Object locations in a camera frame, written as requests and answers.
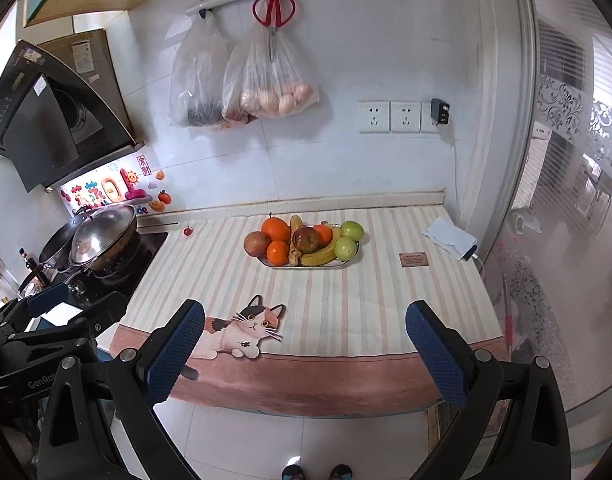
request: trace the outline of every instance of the silver screw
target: silver screw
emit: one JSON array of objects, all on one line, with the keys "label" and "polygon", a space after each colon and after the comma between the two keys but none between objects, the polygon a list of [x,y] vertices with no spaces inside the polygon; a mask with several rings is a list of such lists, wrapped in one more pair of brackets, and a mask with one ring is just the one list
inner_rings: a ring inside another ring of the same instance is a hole
[{"label": "silver screw", "polygon": [[64,370],[68,370],[69,368],[72,368],[73,364],[75,364],[75,358],[72,355],[69,355],[68,357],[65,357],[64,359],[62,359],[62,368]]},{"label": "silver screw", "polygon": [[535,365],[545,370],[550,366],[550,361],[543,357],[543,355],[538,355],[537,357],[535,357]]},{"label": "silver screw", "polygon": [[477,361],[487,363],[488,361],[490,361],[490,359],[492,359],[492,355],[490,354],[489,351],[483,348],[478,348],[474,351],[474,358]]},{"label": "silver screw", "polygon": [[135,359],[135,355],[137,355],[137,351],[134,348],[125,348],[119,354],[119,359],[120,361],[127,363]]}]

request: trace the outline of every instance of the blue gripper pad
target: blue gripper pad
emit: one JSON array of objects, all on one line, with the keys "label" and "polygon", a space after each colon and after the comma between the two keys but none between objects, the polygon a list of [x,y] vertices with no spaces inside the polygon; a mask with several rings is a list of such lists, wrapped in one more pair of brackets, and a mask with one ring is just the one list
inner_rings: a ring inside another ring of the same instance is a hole
[{"label": "blue gripper pad", "polygon": [[168,398],[203,332],[204,319],[201,303],[186,300],[166,326],[155,330],[142,345],[138,374],[147,388],[145,399],[149,406]]},{"label": "blue gripper pad", "polygon": [[52,307],[68,300],[68,285],[51,285],[26,300],[26,312],[30,317],[39,317]]},{"label": "blue gripper pad", "polygon": [[[463,361],[463,358],[467,358],[467,356],[455,356],[454,351],[451,352],[453,348],[449,349],[449,346],[447,346],[451,342],[446,340],[448,332],[454,332],[459,339],[461,339],[460,336],[454,330],[447,329],[425,301],[415,301],[408,305],[406,332],[419,352],[423,364],[430,372],[437,388],[439,388],[443,400],[455,404],[459,408],[463,407],[468,397],[466,391],[467,377],[466,371],[459,361]],[[471,351],[465,341],[463,341],[463,345],[465,348],[458,344],[457,350]]]}]

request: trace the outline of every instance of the plastic bag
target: plastic bag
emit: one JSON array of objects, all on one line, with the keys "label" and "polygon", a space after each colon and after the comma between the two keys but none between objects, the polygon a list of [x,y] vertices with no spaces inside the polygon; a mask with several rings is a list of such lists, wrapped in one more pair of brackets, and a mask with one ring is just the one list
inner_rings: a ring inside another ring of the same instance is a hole
[{"label": "plastic bag", "polygon": [[170,118],[173,126],[214,126],[223,123],[222,84],[228,46],[212,12],[197,16],[183,38],[170,84]]},{"label": "plastic bag", "polygon": [[286,117],[319,101],[319,88],[285,35],[253,26],[235,47],[223,81],[223,116]]}]

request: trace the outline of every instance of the countertop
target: countertop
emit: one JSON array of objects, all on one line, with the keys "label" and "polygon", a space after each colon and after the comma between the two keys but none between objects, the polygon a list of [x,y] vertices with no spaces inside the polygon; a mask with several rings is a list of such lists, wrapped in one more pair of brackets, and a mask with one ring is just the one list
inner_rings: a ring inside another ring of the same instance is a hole
[{"label": "countertop", "polygon": [[[502,331],[474,263],[454,260],[421,234],[437,217],[449,220],[442,206],[300,216],[305,223],[358,221],[366,231],[359,257],[339,269],[272,269],[243,251],[243,238],[260,228],[264,216],[191,222],[189,237],[182,233],[185,225],[175,227],[135,291],[111,353],[139,347],[187,298],[203,304],[206,316],[231,319],[261,294],[265,306],[286,305],[278,327],[283,340],[262,339],[254,360],[225,353],[214,360],[191,358],[199,378],[180,378],[172,396],[313,416],[397,413],[438,400],[404,327],[414,300],[425,300],[467,343],[505,357]],[[402,268],[399,253],[415,251],[425,251],[429,265]]]}]

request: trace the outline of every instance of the red scissors handle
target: red scissors handle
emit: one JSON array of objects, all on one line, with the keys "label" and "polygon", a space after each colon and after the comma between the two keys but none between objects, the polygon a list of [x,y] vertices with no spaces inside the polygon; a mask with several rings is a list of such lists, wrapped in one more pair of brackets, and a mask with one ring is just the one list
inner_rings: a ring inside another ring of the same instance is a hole
[{"label": "red scissors handle", "polygon": [[[281,19],[281,0],[263,0],[266,3],[266,14],[262,19],[257,14],[257,4],[262,0],[255,0],[253,4],[253,15],[255,19],[261,23],[264,27],[282,27],[286,23],[288,23],[293,15],[295,14],[295,10],[297,9],[297,5],[295,4],[295,0],[286,0],[289,4],[291,4],[291,13],[285,20]],[[273,9],[275,10],[275,23],[273,24]]]}]

